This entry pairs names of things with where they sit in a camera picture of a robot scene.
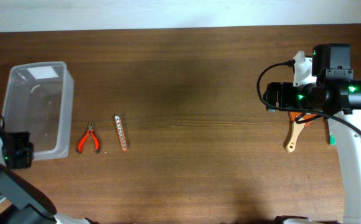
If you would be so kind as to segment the orange scraper wooden handle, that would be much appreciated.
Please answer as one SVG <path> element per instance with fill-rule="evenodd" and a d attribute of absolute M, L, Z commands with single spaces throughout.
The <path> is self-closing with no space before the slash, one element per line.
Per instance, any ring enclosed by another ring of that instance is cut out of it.
<path fill-rule="evenodd" d="M 301 131 L 312 123 L 312 120 L 306 123 L 297 123 L 300 121 L 305 121 L 307 119 L 311 119 L 315 117 L 314 114 L 302 114 L 298 112 L 289 112 L 289 119 L 291 121 L 291 133 L 289 139 L 286 141 L 285 149 L 287 152 L 293 152 L 296 148 L 296 142 L 298 140 L 298 136 L 300 135 Z"/>

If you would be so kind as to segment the clear plastic container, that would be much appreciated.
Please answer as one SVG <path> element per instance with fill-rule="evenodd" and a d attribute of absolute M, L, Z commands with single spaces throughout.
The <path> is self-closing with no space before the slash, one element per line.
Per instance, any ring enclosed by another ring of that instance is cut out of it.
<path fill-rule="evenodd" d="M 7 132 L 28 132 L 34 160 L 68 156 L 74 80 L 64 62 L 12 67 L 2 113 Z"/>

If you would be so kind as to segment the pack of coloured markers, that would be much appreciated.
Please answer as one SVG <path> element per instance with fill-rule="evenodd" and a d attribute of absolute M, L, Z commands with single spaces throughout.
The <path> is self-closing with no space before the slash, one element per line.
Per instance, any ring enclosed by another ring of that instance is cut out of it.
<path fill-rule="evenodd" d="M 336 141 L 335 141 L 335 138 L 334 138 L 334 135 L 332 133 L 329 133 L 329 144 L 331 146 L 335 146 L 336 145 Z"/>

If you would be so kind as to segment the orange bit holder strip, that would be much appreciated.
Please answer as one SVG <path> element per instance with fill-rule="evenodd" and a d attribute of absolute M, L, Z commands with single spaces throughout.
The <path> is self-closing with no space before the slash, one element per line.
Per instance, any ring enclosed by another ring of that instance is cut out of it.
<path fill-rule="evenodd" d="M 125 138 L 125 135 L 124 135 L 121 118 L 120 118 L 120 116 L 115 115 L 114 119 L 115 119 L 116 129 L 117 129 L 117 132 L 118 132 L 118 137 L 119 137 L 119 140 L 120 140 L 121 148 L 122 148 L 123 151 L 127 151 L 128 150 L 128 145 L 126 143 L 126 138 Z"/>

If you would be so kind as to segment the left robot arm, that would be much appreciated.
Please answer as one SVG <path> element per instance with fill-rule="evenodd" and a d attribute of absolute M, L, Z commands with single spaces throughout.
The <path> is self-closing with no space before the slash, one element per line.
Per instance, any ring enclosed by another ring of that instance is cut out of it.
<path fill-rule="evenodd" d="M 34 158 L 30 133 L 5 131 L 0 114 L 0 223 L 92 224 L 89 218 L 76 219 L 57 212 L 52 201 L 39 189 L 14 173 L 27 169 Z"/>

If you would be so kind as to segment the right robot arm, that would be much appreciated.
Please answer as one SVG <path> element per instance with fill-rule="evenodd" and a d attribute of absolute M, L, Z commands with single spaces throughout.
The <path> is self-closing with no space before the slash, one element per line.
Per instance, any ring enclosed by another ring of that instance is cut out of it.
<path fill-rule="evenodd" d="M 267 111 L 287 112 L 292 123 L 286 151 L 293 152 L 300 132 L 324 118 L 336 146 L 344 187 L 344 223 L 361 223 L 361 80 L 350 67 L 349 44 L 320 44 L 307 56 L 298 52 L 283 62 L 292 82 L 271 82 L 258 98 Z"/>

